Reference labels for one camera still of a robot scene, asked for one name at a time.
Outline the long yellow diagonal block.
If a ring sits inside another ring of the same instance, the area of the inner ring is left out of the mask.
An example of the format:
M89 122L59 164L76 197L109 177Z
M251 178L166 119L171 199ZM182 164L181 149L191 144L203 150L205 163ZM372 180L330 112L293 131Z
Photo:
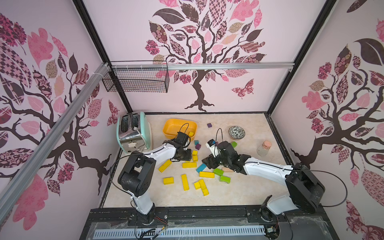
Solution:
M172 164L172 161L171 160L167 160L158 168L158 170L161 173L163 173L171 164Z

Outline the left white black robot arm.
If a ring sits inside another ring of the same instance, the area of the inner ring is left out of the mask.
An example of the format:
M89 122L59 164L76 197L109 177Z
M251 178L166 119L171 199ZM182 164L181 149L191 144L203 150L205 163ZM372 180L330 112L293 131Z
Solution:
M163 145L156 149L143 153L134 151L128 156L117 182L123 191L131 196L138 220L143 224L150 225L155 218L156 207L147 193L155 168L168 160L190 161L190 143L191 137L188 134L178 132L175 138L164 141Z

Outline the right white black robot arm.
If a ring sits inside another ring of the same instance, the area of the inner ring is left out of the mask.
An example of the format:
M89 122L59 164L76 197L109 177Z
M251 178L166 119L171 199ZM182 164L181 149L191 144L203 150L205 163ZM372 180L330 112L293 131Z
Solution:
M307 166L301 163L293 166L278 165L258 160L250 155L238 154L227 141L217 143L211 139L206 147L211 154L203 159L203 163L209 169L215 170L223 166L235 173L261 177L286 188L281 195L266 197L259 209L264 221L271 222L274 216L293 210L314 214L321 205L326 188L315 176L315 171Z

